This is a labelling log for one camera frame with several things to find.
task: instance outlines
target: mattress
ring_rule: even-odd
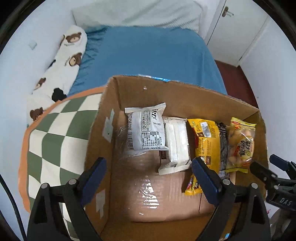
[[[113,75],[148,75],[227,94],[204,40],[194,31],[160,27],[92,27],[69,96],[103,86]]]

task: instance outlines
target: teddy bear print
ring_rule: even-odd
[[[37,117],[43,114],[43,108],[40,107],[39,109],[31,110],[30,111],[30,117],[33,119],[33,121],[37,120]]]
[[[52,93],[52,100],[57,102],[58,100],[66,99],[67,95],[60,88],[55,88],[54,92]]]
[[[35,86],[35,89],[34,90],[37,90],[38,88],[40,88],[45,81],[46,81],[46,78],[45,77],[44,78],[41,78],[38,81],[37,85]]]
[[[79,41],[80,38],[81,38],[81,32],[78,32],[75,34],[68,35],[66,37],[66,40],[68,41],[68,43],[76,43],[77,41]]]
[[[69,65],[70,66],[75,66],[75,65],[80,66],[81,56],[82,56],[82,53],[74,54],[69,60]]]

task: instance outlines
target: black cable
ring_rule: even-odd
[[[6,191],[6,194],[9,197],[9,200],[11,201],[11,204],[13,206],[13,209],[15,211],[15,216],[17,217],[17,222],[18,222],[19,227],[20,227],[20,232],[22,234],[22,238],[24,239],[24,241],[27,241],[26,232],[25,232],[25,229],[24,229],[24,225],[22,223],[22,219],[20,217],[20,212],[19,212],[19,210],[17,208],[17,204],[15,203],[15,200],[14,200],[8,186],[6,185],[3,177],[1,176],[1,174],[0,174],[0,183],[1,183],[2,187],[4,188],[4,190]]]

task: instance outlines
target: barcode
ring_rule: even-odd
[[[127,144],[128,144],[128,149],[133,150],[133,133],[132,132],[128,133]]]
[[[204,134],[204,137],[211,137],[211,132],[210,132],[210,129],[209,129],[207,123],[202,122],[202,123],[200,123],[200,126],[202,128],[202,132]]]
[[[128,130],[131,130],[132,118],[133,118],[133,113],[128,114]]]

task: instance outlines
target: yellow snack package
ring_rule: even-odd
[[[255,147],[256,124],[232,117],[228,133],[226,172],[248,173]]]
[[[192,174],[190,177],[190,181],[188,182],[187,188],[185,190],[186,196],[193,196],[197,193],[198,190],[198,182],[196,177]]]
[[[205,164],[216,173],[220,169],[220,136],[219,128],[212,120],[188,119],[192,130],[195,133],[195,156],[200,157]],[[185,190],[185,195],[202,193],[201,187],[193,175]]]

